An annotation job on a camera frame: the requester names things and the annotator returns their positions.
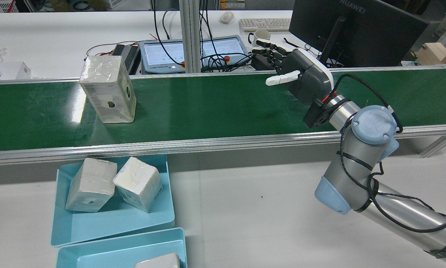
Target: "light blue plastic bin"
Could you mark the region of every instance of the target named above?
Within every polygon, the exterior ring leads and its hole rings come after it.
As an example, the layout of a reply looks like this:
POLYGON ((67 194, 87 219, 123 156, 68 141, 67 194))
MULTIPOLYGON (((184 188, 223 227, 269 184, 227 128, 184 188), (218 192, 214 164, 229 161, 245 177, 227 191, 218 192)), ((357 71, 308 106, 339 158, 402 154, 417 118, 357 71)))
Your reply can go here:
POLYGON ((181 228, 63 246, 56 268, 133 268, 139 261, 172 252, 186 268, 185 233, 181 228))
MULTIPOLYGON (((115 189, 114 196, 98 212, 66 210, 71 180, 82 162, 60 166, 57 174, 56 201, 52 222, 51 246, 64 246, 95 239, 124 236, 175 227, 175 212, 170 192, 167 156, 138 156, 160 172, 163 191, 150 213, 127 204, 115 189)), ((117 163, 119 171, 128 157, 103 158, 117 163)))

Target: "ur logo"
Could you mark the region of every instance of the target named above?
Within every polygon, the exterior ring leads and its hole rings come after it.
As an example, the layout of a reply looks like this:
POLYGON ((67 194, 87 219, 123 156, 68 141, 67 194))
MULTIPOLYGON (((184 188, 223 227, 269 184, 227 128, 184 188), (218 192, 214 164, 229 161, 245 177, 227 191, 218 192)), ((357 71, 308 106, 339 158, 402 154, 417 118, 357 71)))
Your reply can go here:
POLYGON ((375 129, 377 132, 383 130, 383 126, 386 124, 386 119, 378 114, 369 112, 365 117, 365 127, 367 129, 375 129))

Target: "computer mouse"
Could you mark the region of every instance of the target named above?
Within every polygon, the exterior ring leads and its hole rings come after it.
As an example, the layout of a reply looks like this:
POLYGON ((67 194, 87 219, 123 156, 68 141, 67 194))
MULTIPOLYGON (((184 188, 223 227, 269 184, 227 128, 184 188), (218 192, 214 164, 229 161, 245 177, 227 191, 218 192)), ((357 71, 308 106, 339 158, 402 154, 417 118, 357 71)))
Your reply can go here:
POLYGON ((233 20, 233 18, 234 18, 233 12, 226 11, 223 13, 223 15, 221 15, 219 20, 221 23, 228 24, 231 22, 231 20, 233 20))

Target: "white box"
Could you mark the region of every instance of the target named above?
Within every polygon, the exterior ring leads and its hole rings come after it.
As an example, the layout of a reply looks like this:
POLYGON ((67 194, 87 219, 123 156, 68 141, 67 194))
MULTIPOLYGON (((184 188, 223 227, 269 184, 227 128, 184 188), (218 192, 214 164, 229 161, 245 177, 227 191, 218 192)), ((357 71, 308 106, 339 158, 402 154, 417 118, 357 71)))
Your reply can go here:
POLYGON ((126 202, 147 213, 163 190, 157 168, 135 157, 127 160, 113 182, 126 202))
POLYGON ((86 158, 71 181, 66 209, 97 212, 114 195, 117 164, 86 158))
POLYGON ((134 121, 137 99, 122 56, 89 56, 79 80, 103 123, 134 121))
POLYGON ((180 257, 173 252, 135 263, 134 268, 180 268, 180 257))
POLYGON ((31 71, 22 61, 0 63, 0 80, 31 79, 31 71))

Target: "white table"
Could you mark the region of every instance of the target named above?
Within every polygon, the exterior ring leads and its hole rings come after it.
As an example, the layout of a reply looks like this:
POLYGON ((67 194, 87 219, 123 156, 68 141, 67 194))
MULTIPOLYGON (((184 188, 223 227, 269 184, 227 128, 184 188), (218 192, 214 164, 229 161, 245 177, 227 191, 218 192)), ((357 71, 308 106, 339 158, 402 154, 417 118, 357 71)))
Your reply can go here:
MULTIPOLYGON (((248 33, 242 32, 238 20, 242 17, 291 17, 292 11, 234 11, 235 18, 222 24, 224 11, 209 11, 213 36, 239 34, 245 46, 248 33)), ((163 12, 157 12, 158 33, 165 39, 161 24, 163 12)), ((169 12, 165 26, 172 39, 182 38, 178 12, 169 12)), ((61 79, 80 76, 86 51, 92 46, 120 41, 153 39, 153 12, 69 12, 69 13, 0 13, 0 50, 5 49, 4 61, 23 61, 34 78, 61 79)), ((206 26, 203 37, 209 38, 206 26)), ((289 32, 273 32, 272 40, 303 44, 289 32)), ((111 51, 115 45, 93 49, 91 54, 111 51)))

